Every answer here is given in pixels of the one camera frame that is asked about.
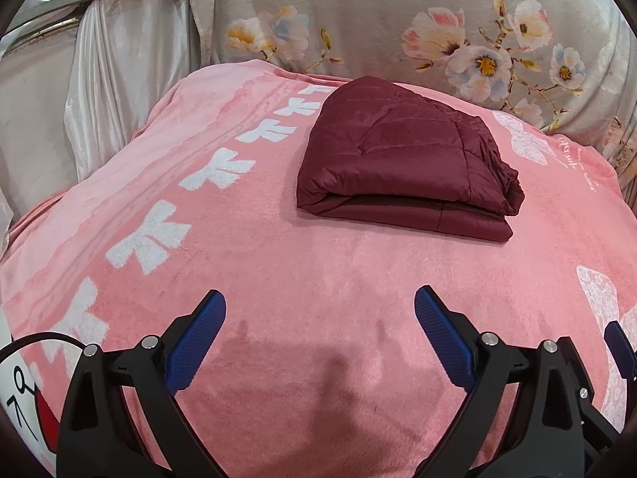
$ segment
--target pink fleece blanket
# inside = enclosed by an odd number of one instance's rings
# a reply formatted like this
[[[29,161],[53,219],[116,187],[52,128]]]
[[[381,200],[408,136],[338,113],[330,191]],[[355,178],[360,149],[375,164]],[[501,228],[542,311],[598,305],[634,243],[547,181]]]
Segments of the pink fleece blanket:
[[[571,336],[620,427],[623,386],[601,329],[620,319],[637,341],[637,221],[613,169],[506,113],[406,86],[481,116],[519,170],[512,240],[313,217],[295,207],[295,177],[321,103],[344,82],[251,61],[177,84],[130,145],[21,223],[0,266],[14,336],[127,348],[218,289],[227,320],[177,399],[226,472],[403,478],[464,393],[413,313],[430,284],[508,343]],[[49,342],[23,357],[59,414],[77,349]]]

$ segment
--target white bow pattern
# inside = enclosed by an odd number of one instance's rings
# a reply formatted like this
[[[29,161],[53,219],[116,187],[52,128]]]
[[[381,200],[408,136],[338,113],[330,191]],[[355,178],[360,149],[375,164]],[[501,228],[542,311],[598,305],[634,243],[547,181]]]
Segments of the white bow pattern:
[[[86,277],[71,300],[64,318],[50,330],[78,338],[82,343],[102,343],[108,331],[108,324],[87,311],[97,298],[98,288],[89,277]],[[66,373],[69,377],[72,375],[80,357],[77,347],[61,341],[47,340],[43,342],[42,348],[50,362],[53,362],[62,349],[66,360]]]
[[[295,127],[279,124],[279,120],[267,118],[261,121],[257,129],[246,131],[240,134],[236,139],[245,144],[251,144],[259,138],[265,138],[266,140],[270,140],[270,142],[281,142],[281,140],[296,130]]]
[[[310,84],[307,88],[303,88],[299,92],[299,95],[311,95],[314,92],[321,92],[322,94],[330,94],[335,89],[336,88],[333,88],[332,86],[321,86],[319,84]]]
[[[291,97],[288,99],[287,108],[276,110],[274,113],[280,116],[292,116],[294,113],[310,116],[316,113],[318,108],[320,108],[320,102],[305,102],[304,98]]]
[[[218,188],[228,188],[239,179],[239,174],[249,172],[256,163],[254,160],[233,160],[237,154],[235,151],[222,147],[212,155],[208,165],[186,176],[179,186],[186,190],[197,190],[208,181]]]
[[[167,248],[178,248],[190,230],[189,224],[166,222],[176,210],[177,207],[168,201],[157,201],[142,225],[106,252],[108,262],[118,269],[123,268],[134,253],[143,274],[157,269],[169,256],[158,242]]]

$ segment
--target maroon puffer jacket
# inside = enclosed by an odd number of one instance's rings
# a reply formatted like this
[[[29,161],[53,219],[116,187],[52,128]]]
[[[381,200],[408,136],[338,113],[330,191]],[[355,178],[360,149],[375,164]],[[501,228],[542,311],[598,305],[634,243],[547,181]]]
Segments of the maroon puffer jacket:
[[[363,77],[325,101],[297,179],[323,217],[507,241],[524,193],[481,118]]]

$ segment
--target metal screw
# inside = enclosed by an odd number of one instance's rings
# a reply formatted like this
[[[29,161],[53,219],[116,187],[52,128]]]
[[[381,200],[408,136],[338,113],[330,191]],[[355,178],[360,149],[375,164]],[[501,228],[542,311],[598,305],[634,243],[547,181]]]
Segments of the metal screw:
[[[484,333],[482,335],[482,343],[490,347],[497,345],[498,341],[500,341],[499,338],[493,333]]]
[[[555,341],[547,340],[542,344],[542,346],[547,353],[553,354],[557,352],[557,345],[555,344]]]
[[[146,336],[143,340],[141,340],[141,346],[145,349],[154,349],[159,343],[159,338],[156,336]]]
[[[87,345],[86,347],[84,347],[84,356],[86,357],[95,356],[97,352],[98,352],[97,345]]]

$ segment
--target cable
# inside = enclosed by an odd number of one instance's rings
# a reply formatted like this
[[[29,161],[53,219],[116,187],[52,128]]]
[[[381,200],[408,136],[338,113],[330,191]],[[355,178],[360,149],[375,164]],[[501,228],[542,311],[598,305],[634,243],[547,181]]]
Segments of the cable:
[[[82,343],[81,341],[76,340],[72,336],[68,336],[62,333],[28,334],[26,336],[18,338],[17,340],[12,341],[6,347],[3,347],[2,349],[0,349],[0,364],[2,364],[2,362],[7,357],[13,356],[20,349],[23,349],[24,347],[28,345],[32,345],[33,343],[38,343],[39,341],[45,341],[45,340],[65,341],[66,343],[71,343],[72,345],[75,345],[82,351],[85,348],[84,343]]]

